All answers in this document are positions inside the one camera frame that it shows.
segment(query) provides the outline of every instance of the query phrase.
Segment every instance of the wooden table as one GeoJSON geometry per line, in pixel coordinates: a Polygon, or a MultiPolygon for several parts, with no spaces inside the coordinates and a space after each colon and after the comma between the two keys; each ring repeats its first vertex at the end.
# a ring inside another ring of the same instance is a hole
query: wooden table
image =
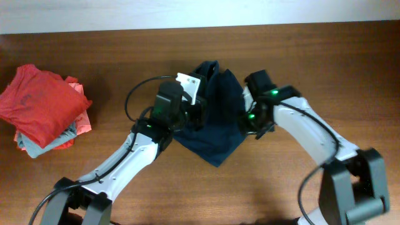
{"type": "MultiPolygon", "coordinates": [[[[18,66],[74,76],[93,100],[93,131],[67,150],[37,159],[16,149],[14,128],[0,122],[0,223],[27,224],[61,177],[77,179],[111,155],[133,125],[123,103],[139,81],[188,73],[218,60],[243,84],[267,69],[292,84],[337,132],[385,158],[391,212],[370,224],[400,220],[400,23],[352,22],[199,29],[68,32],[0,36],[1,90],[18,66]]],[[[131,114],[154,102],[159,82],[134,93],[131,114]]],[[[115,201],[121,224],[239,224],[300,216],[296,193],[314,163],[284,130],[248,137],[215,168],[176,141],[143,169],[115,201]]],[[[304,193],[317,206],[320,176],[304,193]]]]}

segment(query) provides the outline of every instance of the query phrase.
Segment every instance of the wood grain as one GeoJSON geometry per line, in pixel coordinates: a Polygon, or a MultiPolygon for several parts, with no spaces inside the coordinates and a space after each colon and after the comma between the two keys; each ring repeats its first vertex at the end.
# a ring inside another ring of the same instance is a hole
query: wood grain
{"type": "MultiPolygon", "coordinates": [[[[267,69],[278,84],[292,84],[337,132],[385,158],[391,212],[370,224],[400,220],[400,23],[352,22],[147,31],[67,32],[0,36],[0,88],[18,66],[74,76],[93,100],[93,131],[68,150],[37,159],[16,149],[14,128],[0,122],[0,223],[27,224],[58,179],[77,179],[125,140],[128,91],[157,75],[188,73],[217,59],[243,83],[267,69]]],[[[134,94],[138,115],[154,101],[159,82],[134,94]]],[[[282,129],[247,138],[215,168],[177,142],[141,171],[116,200],[121,224],[240,224],[300,216],[299,184],[314,167],[282,129]]],[[[307,186],[307,210],[317,206],[320,177],[307,186]]]]}

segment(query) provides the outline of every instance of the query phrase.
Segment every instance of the red t-shirt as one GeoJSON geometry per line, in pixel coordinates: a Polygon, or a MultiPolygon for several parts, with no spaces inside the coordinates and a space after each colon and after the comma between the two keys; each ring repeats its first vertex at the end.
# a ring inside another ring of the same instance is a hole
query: red t-shirt
{"type": "Polygon", "coordinates": [[[0,118],[44,148],[91,103],[60,75],[28,64],[17,68],[11,84],[0,95],[0,118]]]}

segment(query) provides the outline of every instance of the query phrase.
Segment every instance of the white wall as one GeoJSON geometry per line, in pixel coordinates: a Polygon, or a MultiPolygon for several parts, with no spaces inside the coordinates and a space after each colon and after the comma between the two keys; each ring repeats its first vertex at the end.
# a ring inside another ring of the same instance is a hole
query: white wall
{"type": "Polygon", "coordinates": [[[0,0],[0,34],[400,19],[400,0],[0,0]]]}

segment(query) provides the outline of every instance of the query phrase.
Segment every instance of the dark blue cloth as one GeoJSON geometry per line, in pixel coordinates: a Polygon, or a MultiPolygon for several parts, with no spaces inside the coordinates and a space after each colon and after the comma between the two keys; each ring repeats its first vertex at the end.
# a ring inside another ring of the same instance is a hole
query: dark blue cloth
{"type": "Polygon", "coordinates": [[[218,167],[246,138],[236,122],[244,111],[243,89],[230,70],[219,72],[217,61],[203,62],[193,72],[207,78],[205,124],[200,130],[188,124],[174,139],[218,167]]]}

